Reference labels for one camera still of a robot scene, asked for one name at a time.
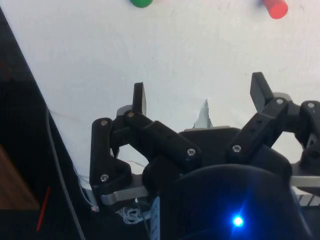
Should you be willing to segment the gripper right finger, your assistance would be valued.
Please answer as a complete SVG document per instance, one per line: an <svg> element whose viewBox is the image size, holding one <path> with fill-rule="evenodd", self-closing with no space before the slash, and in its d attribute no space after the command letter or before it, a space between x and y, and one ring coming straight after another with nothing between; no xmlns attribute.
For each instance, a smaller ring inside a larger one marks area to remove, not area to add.
<svg viewBox="0 0 320 240"><path fill-rule="evenodd" d="M320 103L304 101L301 105L275 96L262 72L251 76L250 96L256 114L229 143L227 160L250 164L263 147L271 148L283 132L293 133L302 146L299 166L304 171L320 169Z"/></svg>

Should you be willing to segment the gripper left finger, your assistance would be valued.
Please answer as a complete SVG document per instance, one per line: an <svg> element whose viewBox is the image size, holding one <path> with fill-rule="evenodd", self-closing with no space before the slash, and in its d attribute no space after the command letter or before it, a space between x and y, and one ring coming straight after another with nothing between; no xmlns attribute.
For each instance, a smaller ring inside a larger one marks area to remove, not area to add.
<svg viewBox="0 0 320 240"><path fill-rule="evenodd" d="M148 160L142 184L158 192L178 177L201 166L198 146L159 121L146 116L144 85L135 83L128 110L114 120L98 118L91 127L89 183L94 192L115 192L133 182L128 163L117 158L130 145Z"/></svg>

